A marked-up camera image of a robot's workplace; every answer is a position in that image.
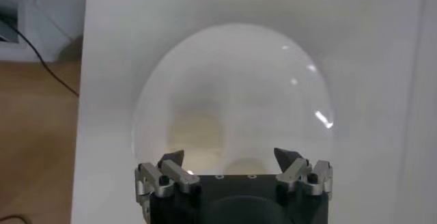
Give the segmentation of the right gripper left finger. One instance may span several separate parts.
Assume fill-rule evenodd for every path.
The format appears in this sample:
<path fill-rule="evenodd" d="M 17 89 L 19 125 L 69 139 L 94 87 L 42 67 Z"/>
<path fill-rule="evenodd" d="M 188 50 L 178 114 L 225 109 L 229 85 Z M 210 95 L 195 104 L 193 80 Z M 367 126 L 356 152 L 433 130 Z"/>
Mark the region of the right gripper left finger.
<path fill-rule="evenodd" d="M 184 150 L 167 153 L 156 165 L 139 163 L 135 169 L 135 199 L 144 212 L 150 211 L 150 198 L 166 199 L 177 192 L 195 195 L 201 189 L 200 177 L 182 168 Z"/>

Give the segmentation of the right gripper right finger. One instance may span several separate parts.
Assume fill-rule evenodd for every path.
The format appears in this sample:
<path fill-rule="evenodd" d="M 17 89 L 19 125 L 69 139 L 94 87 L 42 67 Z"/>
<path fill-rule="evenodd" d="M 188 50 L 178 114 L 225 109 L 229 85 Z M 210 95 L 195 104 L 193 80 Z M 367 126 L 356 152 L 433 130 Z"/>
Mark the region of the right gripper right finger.
<path fill-rule="evenodd" d="M 305 195 L 315 197 L 326 194 L 333 196 L 333 167 L 327 160 L 318 160 L 313 167 L 308 159 L 298 152 L 274 148 L 274 156 L 281 173 L 276 181 L 287 193 L 300 189 Z"/>

